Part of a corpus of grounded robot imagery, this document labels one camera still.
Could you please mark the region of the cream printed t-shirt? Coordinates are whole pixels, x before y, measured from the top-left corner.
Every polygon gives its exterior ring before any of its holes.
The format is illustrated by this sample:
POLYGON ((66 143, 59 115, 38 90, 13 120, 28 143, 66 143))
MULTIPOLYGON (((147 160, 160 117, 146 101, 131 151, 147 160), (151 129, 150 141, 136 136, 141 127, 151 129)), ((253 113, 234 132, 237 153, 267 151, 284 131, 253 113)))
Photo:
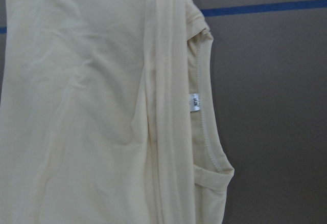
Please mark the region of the cream printed t-shirt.
POLYGON ((221 223, 213 37, 192 0, 6 0, 1 223, 221 223))

